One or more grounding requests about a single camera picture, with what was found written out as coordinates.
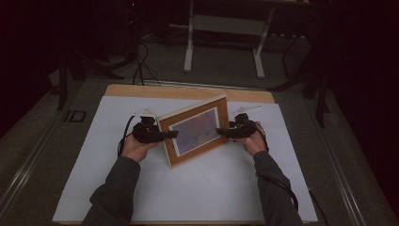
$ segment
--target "framed picture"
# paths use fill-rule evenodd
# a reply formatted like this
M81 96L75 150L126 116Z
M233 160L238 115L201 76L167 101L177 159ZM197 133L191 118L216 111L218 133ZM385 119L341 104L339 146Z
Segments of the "framed picture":
M176 138L165 139L171 168L229 141L216 131L216 128L229 128L226 95L171 112L157 120L160 131L179 132Z

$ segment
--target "floor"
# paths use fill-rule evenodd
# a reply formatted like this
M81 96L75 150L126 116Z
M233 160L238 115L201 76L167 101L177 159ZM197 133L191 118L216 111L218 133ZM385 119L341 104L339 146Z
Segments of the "floor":
M205 43L200 38L194 47L192 72L184 73L184 37L181 32L169 43L152 35L143 40L149 50L143 68L144 84L265 90L287 81L281 62L289 43L285 38L266 40L262 59L267 77L259 80L250 49ZM309 47L305 40L301 41L287 58L289 73L300 64ZM141 57L146 55L146 47L140 45ZM24 178L16 178L22 181L22 187L8 200L8 208L3 208L3 196L1 225L58 225L52 217L97 106L109 84L132 84L136 68L133 64L116 70L116 74L125 77L123 80L105 78L91 69L85 82L69 77L69 99L62 110L56 110L58 97L49 93L0 140L1 194L9 197L7 191L14 176L29 170ZM56 84L57 72L50 77ZM319 221L309 225L327 225L326 221L329 225L398 225L334 94L327 94L326 127L321 128L314 117L315 99L302 98L303 86L298 84L273 95L315 197L314 204L320 204L320 208L316 207ZM69 111L84 111L87 115L82 122L68 121ZM27 164L26 159L35 164Z

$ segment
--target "hand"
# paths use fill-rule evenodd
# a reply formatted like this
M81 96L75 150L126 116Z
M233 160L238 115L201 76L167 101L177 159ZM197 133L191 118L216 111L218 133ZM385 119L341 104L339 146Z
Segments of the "hand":
M158 146L159 142L143 144L138 142L133 135L126 137L121 156L132 158L136 162L141 162L150 148Z
M260 122L256 121L256 126L262 131ZM266 151L267 149L267 144L263 140L263 135L261 135L258 131L253 133L250 137L236 138L234 141L243 143L245 150L252 156L258 152Z

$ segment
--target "gray carpet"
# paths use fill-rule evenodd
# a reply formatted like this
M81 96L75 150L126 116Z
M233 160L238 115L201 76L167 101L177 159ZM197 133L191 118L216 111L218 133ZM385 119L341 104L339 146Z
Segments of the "gray carpet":
M162 85L170 85L163 82L168 81L265 89L286 81L280 59L284 51L283 46L287 43L287 40L277 38L267 40L262 54L263 66L268 74L268 78L264 80L256 78L250 50L195 46L192 72L184 73L184 45L146 42L150 50L146 62L152 70L158 72L157 79ZM300 57L294 59L296 62L290 64L290 70L294 70L297 61L300 61ZM40 161L24 190L9 210L4 225L57 225L51 219L99 101L109 84L131 83L135 69L136 65L119 72L127 77L122 81L101 78L95 74L83 84L70 79L70 99L64 111L56 112L57 98L46 95L0 140L0 192L3 193L35 145L35 141L45 130L45 125L56 119L59 121L44 146ZM151 76L146 70L144 73L145 77ZM299 84L284 92L274 93L274 96L281 108L305 180L325 212L329 225L354 224L343 201L343 192L337 186L337 179L333 173L335 169L331 167L328 149L334 152L339 161L365 224L398 225L356 138L334 100L333 93L329 92L327 96L330 113L325 114L326 128L322 129L314 119L315 101L301 97L302 87L303 84ZM62 121L69 109L86 111L85 120ZM320 221L309 225L326 225L317 207L316 211Z

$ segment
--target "table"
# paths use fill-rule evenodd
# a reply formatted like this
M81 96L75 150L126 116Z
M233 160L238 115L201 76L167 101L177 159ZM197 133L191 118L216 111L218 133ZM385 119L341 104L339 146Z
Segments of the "table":
M263 71L263 64L261 60L261 52L263 49L264 41L267 37L267 33L272 22L276 7L278 6L301 6L301 7L318 7L318 8L333 8L335 1L309 1L309 0L253 0L244 1L245 4L252 3L265 3L268 8L265 10L264 21L259 20L248 20L240 18L228 18L220 16L209 16L201 15L194 11L194 0L190 0L189 9L189 20L188 20L188 41L187 49L185 52L184 59L184 71L186 73L191 72L191 64L193 58L193 32L194 30L206 30L215 32L225 32L232 34L245 34L259 36L259 43L256 48L253 49L253 57L255 62L255 68L258 78L264 79L265 74Z
M152 107L156 114L163 115L175 108L223 93L229 99L230 119L232 109L254 105L262 107L262 110L248 115L265 127L270 154L290 178L298 198L299 215L304 221L317 221L279 106L274 104L269 92L130 85L108 87L53 221L78 224L83 220L91 206L88 198L104 182L117 159L116 147L134 110ZM243 152L239 143L230 142L174 169L169 168L165 150L160 145L148 153L140 166L140 179L135 190L134 224L263 222L253 159Z

